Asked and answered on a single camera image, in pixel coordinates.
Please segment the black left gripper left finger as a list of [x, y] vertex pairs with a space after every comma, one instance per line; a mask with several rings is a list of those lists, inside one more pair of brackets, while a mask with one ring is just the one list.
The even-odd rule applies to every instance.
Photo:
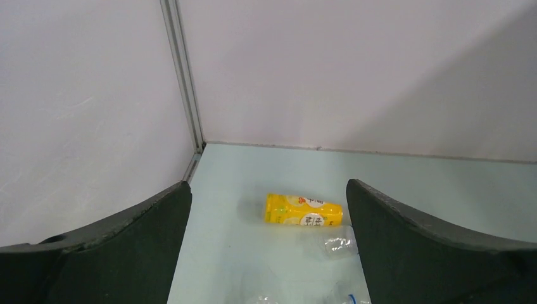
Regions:
[[181, 181], [36, 244], [1, 248], [2, 303], [166, 303], [191, 211]]

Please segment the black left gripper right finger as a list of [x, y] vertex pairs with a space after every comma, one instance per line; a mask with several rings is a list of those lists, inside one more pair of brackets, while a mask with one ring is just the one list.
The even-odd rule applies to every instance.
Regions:
[[535, 303], [536, 244], [473, 231], [351, 179], [346, 198], [373, 303]]

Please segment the clear bottle blue label front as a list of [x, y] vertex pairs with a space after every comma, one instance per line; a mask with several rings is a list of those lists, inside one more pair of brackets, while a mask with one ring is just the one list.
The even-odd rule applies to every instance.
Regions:
[[243, 300], [245, 304], [280, 304], [281, 297], [273, 292], [255, 291], [248, 293]]

